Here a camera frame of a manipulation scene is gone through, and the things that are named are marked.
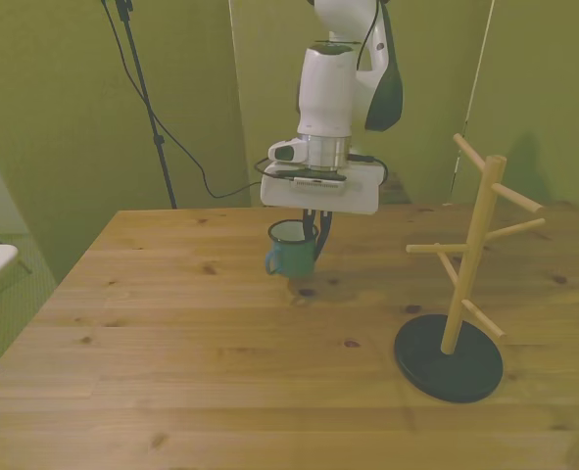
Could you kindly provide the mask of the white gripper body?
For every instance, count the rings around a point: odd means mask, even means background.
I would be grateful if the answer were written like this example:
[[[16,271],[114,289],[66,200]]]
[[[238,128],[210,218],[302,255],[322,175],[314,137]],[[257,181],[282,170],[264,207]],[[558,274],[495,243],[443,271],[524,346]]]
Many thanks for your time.
[[[337,173],[345,180],[326,179],[322,173],[292,179],[264,175],[261,201],[271,207],[374,214],[379,206],[381,166],[348,164]]]

